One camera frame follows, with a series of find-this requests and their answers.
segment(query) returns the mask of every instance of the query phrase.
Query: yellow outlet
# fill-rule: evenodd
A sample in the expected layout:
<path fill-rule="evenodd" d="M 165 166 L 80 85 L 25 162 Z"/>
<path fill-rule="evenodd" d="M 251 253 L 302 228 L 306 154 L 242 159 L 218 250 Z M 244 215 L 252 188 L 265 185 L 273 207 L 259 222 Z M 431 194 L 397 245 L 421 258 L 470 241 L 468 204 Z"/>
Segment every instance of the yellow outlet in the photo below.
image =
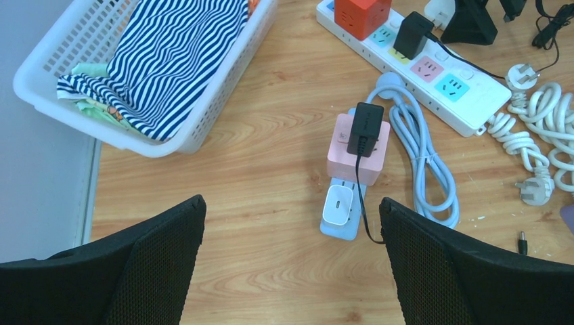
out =
<path fill-rule="evenodd" d="M 401 62 L 402 64 L 408 64 L 409 62 L 411 62 L 411 60 L 409 60 L 406 56 L 404 56 L 401 52 L 397 51 L 394 48 L 390 48 L 389 49 L 389 54 L 397 59 L 399 62 Z"/>

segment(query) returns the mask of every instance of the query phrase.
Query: green cloth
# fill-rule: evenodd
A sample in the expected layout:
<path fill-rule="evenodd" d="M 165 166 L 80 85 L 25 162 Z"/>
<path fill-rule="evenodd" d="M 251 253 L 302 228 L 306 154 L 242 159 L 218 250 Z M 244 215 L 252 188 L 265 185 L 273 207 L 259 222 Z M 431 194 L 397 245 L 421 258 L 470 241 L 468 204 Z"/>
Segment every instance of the green cloth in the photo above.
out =
<path fill-rule="evenodd" d="M 80 63 L 72 69 L 72 74 L 85 73 L 91 77 L 107 77 L 108 64 L 107 63 Z M 103 103 L 92 100 L 91 98 L 79 100 L 76 102 L 76 107 L 87 116 L 95 118 L 100 121 L 107 121 L 119 127 L 128 130 L 139 132 L 134 129 L 128 121 L 126 121 L 115 108 L 105 105 Z"/>

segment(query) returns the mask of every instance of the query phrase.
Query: white plug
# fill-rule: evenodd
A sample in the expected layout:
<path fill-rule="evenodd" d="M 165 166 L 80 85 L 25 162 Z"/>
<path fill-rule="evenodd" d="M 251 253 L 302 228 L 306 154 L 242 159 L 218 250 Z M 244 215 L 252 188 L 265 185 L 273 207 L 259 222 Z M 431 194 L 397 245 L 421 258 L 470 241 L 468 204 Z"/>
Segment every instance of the white plug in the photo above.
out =
<path fill-rule="evenodd" d="M 349 220 L 352 202 L 352 189 L 341 185 L 330 186 L 323 207 L 323 220 L 334 227 L 344 226 Z"/>
<path fill-rule="evenodd" d="M 534 71 L 530 64 L 517 64 L 510 68 L 506 75 L 506 84 L 512 91 L 527 91 L 536 85 L 540 73 Z"/>
<path fill-rule="evenodd" d="M 456 10 L 454 0 L 430 0 L 424 6 L 424 15 L 436 28 L 445 30 Z"/>
<path fill-rule="evenodd" d="M 524 183 L 516 183 L 521 189 L 521 199 L 528 205 L 545 205 L 554 191 L 554 180 L 549 177 L 532 177 Z"/>

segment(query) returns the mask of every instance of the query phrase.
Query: purple object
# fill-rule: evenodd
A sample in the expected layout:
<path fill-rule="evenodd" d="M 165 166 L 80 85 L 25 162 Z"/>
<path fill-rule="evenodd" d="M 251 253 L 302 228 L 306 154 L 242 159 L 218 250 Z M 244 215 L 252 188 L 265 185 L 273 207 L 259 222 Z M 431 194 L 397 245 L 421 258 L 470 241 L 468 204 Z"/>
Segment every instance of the purple object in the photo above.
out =
<path fill-rule="evenodd" d="M 574 204 L 567 205 L 560 209 L 560 216 L 566 223 L 570 231 L 574 234 Z"/>

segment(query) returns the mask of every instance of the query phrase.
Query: black cord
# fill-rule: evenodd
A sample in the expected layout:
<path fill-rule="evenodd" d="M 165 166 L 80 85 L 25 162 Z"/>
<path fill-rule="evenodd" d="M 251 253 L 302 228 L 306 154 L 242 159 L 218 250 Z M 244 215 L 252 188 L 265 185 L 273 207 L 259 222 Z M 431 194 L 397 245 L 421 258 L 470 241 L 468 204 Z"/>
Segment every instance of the black cord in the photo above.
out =
<path fill-rule="evenodd" d="M 453 58 L 455 58 L 455 59 L 457 59 L 457 60 L 459 60 L 459 61 L 461 61 L 461 62 L 464 62 L 464 63 L 468 64 L 469 66 L 472 66 L 473 68 L 476 68 L 477 70 L 482 71 L 482 72 L 484 72 L 485 74 L 488 74 L 489 76 L 491 76 L 491 77 L 493 77 L 493 78 L 504 80 L 504 77 L 501 77 L 501 76 L 499 76 L 499 75 L 497 75 L 497 74 L 491 73 L 491 72 L 489 72 L 488 70 L 485 70 L 485 69 L 481 68 L 480 66 L 477 66 L 476 64 L 474 64 L 474 63 L 472 63 L 472 62 L 470 62 L 470 61 L 467 61 L 467 60 L 461 58 L 460 56 L 457 56 L 456 54 L 452 53 L 452 51 L 449 50 L 448 47 L 446 47 L 446 45 L 444 45 L 443 42 L 441 42 L 441 41 L 439 40 L 439 38 L 436 37 L 433 33 L 428 33 L 428 34 L 426 35 L 426 37 L 427 37 L 428 39 L 430 39 L 431 41 L 435 42 L 436 44 L 438 44 L 438 45 L 439 45 L 445 52 L 447 52 L 448 55 L 450 55 L 451 57 L 453 57 Z"/>
<path fill-rule="evenodd" d="M 369 238 L 371 238 L 371 240 L 376 244 L 384 245 L 385 244 L 384 239 L 381 242 L 373 239 L 373 236 L 371 236 L 371 231 L 369 230 L 369 223 L 367 221 L 367 211 L 365 209 L 365 202 L 363 201 L 363 194 L 361 191 L 361 184 L 359 183 L 359 163 L 361 162 L 361 155 L 363 154 L 363 151 L 365 149 L 366 142 L 367 139 L 365 137 L 361 137 L 359 139 L 359 147 L 357 149 L 357 163 L 355 164 L 355 175 L 357 176 L 357 185 L 359 187 L 359 202 L 361 203 L 361 214 L 363 215 L 363 223 L 365 224 L 365 230 L 367 232 L 367 236 L 369 236 Z"/>
<path fill-rule="evenodd" d="M 558 49 L 556 36 L 558 31 L 562 27 L 570 25 L 570 20 L 574 18 L 574 3 L 563 5 L 555 16 L 550 16 L 544 10 L 542 0 L 536 0 L 536 10 L 540 14 L 540 17 L 536 20 L 536 29 L 538 29 L 538 34 L 532 40 L 532 46 L 539 49 L 545 49 L 546 51 L 551 50 L 553 47 L 556 48 L 556 59 L 554 59 L 553 63 L 539 69 L 538 72 L 540 72 L 555 65 L 560 60 L 560 50 Z M 540 28 L 539 24 L 542 18 L 546 18 L 548 20 L 548 24 L 544 28 Z"/>

